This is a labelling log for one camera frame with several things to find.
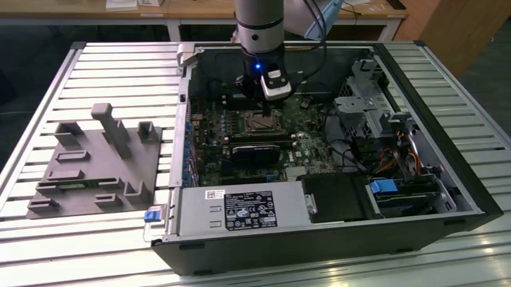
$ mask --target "green circuit board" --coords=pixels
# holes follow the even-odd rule
[[[194,124],[200,186],[288,181],[288,167],[304,167],[307,173],[336,170],[320,129],[324,107],[304,104],[304,100],[302,96],[290,98],[282,109],[271,111],[271,119],[262,117],[258,110],[228,111],[212,103]],[[268,130],[286,135],[284,143],[259,143],[279,144],[278,162],[256,169],[236,167],[228,159],[234,145],[224,143],[224,137],[247,137]]]

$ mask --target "white label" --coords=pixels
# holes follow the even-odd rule
[[[268,77],[271,79],[279,78],[282,76],[280,70],[274,70],[268,72]]]
[[[226,190],[207,190],[206,199],[224,199]]]
[[[147,14],[140,14],[140,17],[163,17],[163,14],[147,13]]]

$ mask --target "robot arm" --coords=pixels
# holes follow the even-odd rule
[[[302,82],[300,73],[287,73],[283,63],[284,28],[310,39],[323,39],[315,17],[308,13],[306,1],[314,0],[235,0],[238,39],[244,54],[244,74],[236,81],[243,94],[259,100],[287,98]],[[342,0],[318,0],[326,18],[327,31],[334,25]]]

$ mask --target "wooden cabinet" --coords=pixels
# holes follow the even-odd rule
[[[423,40],[455,76],[469,69],[511,15],[510,0],[400,0],[407,7],[395,41]]]

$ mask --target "floor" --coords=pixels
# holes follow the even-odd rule
[[[186,34],[199,40],[214,40],[211,35],[226,35],[231,27],[187,29]],[[163,26],[78,26],[60,27],[59,33],[47,26],[0,26],[0,71],[10,79],[18,95],[0,105],[0,167],[4,166],[19,137],[44,96],[68,48],[75,41],[136,42],[167,41]],[[485,109],[503,129],[511,133],[511,21],[507,21],[489,44],[470,71],[461,78]],[[6,95],[0,90],[0,102]]]

